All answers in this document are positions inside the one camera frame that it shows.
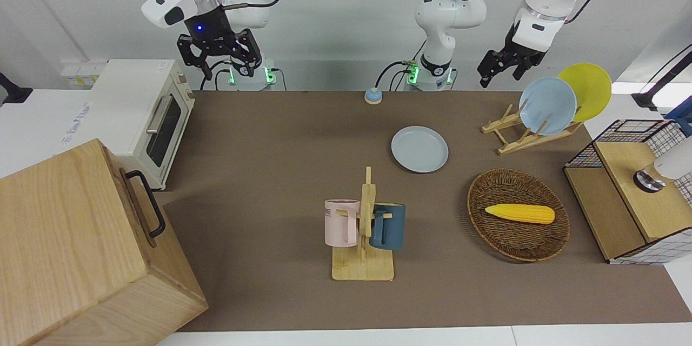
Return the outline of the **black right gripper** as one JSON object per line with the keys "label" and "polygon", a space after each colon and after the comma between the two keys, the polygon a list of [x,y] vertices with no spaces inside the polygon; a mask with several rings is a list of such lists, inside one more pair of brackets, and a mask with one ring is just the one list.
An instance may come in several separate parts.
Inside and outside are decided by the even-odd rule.
{"label": "black right gripper", "polygon": [[[212,78],[208,56],[231,56],[232,67],[244,77],[254,77],[262,64],[261,50],[252,31],[234,33],[222,6],[188,18],[184,25],[189,35],[178,36],[179,53],[185,65],[202,71],[205,81]],[[193,45],[200,49],[199,55],[193,53]]]}

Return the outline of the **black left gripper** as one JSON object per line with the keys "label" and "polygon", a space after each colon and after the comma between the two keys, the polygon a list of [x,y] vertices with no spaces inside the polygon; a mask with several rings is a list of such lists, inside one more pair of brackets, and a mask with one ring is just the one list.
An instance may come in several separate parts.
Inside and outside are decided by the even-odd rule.
{"label": "black left gripper", "polygon": [[519,81],[527,70],[538,66],[543,60],[545,52],[514,42],[513,38],[518,27],[519,25],[512,25],[505,36],[503,48],[499,52],[487,52],[477,66],[482,88],[487,88],[495,75],[514,65],[516,68],[513,78]]}

